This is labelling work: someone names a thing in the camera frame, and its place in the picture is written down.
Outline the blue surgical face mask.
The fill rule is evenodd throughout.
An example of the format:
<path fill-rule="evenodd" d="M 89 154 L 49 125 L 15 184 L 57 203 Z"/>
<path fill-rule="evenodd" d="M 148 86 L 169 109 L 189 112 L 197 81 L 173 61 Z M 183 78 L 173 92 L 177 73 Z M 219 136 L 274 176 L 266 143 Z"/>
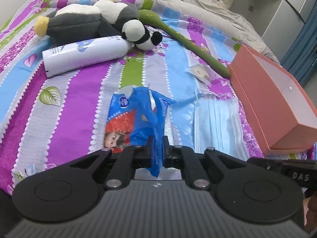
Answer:
<path fill-rule="evenodd" d="M 195 90 L 195 97 L 194 151 L 202 154 L 206 148 L 212 147 L 243 161 L 249 159 L 243 140 L 238 99 L 223 99 L 215 93 L 201 93 L 198 90 Z"/>

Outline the blue tissue packet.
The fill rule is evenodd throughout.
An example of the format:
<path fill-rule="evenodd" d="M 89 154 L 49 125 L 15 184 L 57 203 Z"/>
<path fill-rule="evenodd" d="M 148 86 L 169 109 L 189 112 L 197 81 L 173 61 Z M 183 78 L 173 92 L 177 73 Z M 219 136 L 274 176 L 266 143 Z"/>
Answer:
<path fill-rule="evenodd" d="M 111 99 L 103 146 L 120 153 L 133 145 L 144 146 L 149 136 L 154 138 L 150 167 L 154 177 L 162 167 L 162 138 L 169 106 L 176 101 L 144 86 L 126 86 Z"/>

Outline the clear packaged cream item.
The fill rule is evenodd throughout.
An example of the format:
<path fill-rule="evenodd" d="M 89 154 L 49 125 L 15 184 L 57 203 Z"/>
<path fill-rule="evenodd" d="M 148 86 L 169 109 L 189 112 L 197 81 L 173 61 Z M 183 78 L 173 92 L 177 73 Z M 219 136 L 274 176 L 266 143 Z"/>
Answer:
<path fill-rule="evenodd" d="M 189 66 L 186 71 L 206 85 L 217 79 L 217 74 L 209 66 L 201 63 Z"/>

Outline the small panda plush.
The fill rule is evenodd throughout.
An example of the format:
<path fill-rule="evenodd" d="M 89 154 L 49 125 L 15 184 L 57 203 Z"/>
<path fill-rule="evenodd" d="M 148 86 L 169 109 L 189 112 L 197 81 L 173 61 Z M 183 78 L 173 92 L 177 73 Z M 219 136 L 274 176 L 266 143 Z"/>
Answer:
<path fill-rule="evenodd" d="M 151 51 L 159 45 L 163 39 L 160 32 L 149 30 L 138 19 L 131 19 L 124 23 L 121 30 L 122 37 L 143 51 Z"/>

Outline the colourful striped bed sheet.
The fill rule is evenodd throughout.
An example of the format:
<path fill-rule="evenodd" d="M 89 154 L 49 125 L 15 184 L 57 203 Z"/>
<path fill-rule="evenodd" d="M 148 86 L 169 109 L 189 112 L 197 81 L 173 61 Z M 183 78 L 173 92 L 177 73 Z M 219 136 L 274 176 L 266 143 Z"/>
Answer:
<path fill-rule="evenodd" d="M 173 140 L 193 148 L 194 99 L 199 84 L 186 69 L 202 62 L 169 36 L 153 52 L 130 52 L 123 59 L 100 63 L 46 80 L 42 51 L 48 38 L 35 36 L 40 16 L 72 2 L 97 0 L 29 0 L 1 30 L 1 190 L 12 194 L 34 166 L 39 173 L 98 150 L 102 146 L 112 95 L 124 86 L 148 86 L 178 103 L 170 109 Z M 170 0 L 122 0 L 151 9 L 180 34 L 217 59 L 231 63 L 239 43 L 278 63 L 249 23 L 229 30 L 228 19 L 195 5 Z"/>

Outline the blue curtain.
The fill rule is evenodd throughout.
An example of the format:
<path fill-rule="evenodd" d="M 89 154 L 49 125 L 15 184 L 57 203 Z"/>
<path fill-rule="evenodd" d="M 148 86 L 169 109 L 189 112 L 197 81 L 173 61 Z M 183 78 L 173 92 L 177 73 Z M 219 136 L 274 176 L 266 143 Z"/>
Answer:
<path fill-rule="evenodd" d="M 304 87 L 316 73 L 316 3 L 281 65 Z"/>

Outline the white lotion tube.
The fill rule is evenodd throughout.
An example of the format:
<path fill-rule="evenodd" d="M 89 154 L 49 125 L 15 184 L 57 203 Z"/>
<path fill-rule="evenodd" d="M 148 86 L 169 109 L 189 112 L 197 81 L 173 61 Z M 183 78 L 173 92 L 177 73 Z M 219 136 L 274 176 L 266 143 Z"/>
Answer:
<path fill-rule="evenodd" d="M 108 36 L 74 42 L 42 52 L 46 76 L 51 78 L 68 71 L 124 57 L 134 47 L 121 36 Z"/>

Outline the black white penguin plush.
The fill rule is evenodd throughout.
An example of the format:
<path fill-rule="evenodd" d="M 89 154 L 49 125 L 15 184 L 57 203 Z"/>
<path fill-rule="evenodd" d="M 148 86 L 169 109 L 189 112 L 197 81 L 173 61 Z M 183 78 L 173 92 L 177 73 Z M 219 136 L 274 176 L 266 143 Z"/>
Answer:
<path fill-rule="evenodd" d="M 47 16 L 40 16 L 34 24 L 37 36 L 49 36 L 56 45 L 104 36 L 119 36 L 123 25 L 139 19 L 137 7 L 116 0 L 99 0 L 94 5 L 70 4 Z"/>

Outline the white cabinet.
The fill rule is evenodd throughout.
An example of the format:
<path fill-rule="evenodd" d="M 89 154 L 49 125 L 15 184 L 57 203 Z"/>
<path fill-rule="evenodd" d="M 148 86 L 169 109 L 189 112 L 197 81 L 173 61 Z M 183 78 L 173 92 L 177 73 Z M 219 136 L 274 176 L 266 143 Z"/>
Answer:
<path fill-rule="evenodd" d="M 234 0 L 242 15 L 280 61 L 307 22 L 316 0 Z"/>

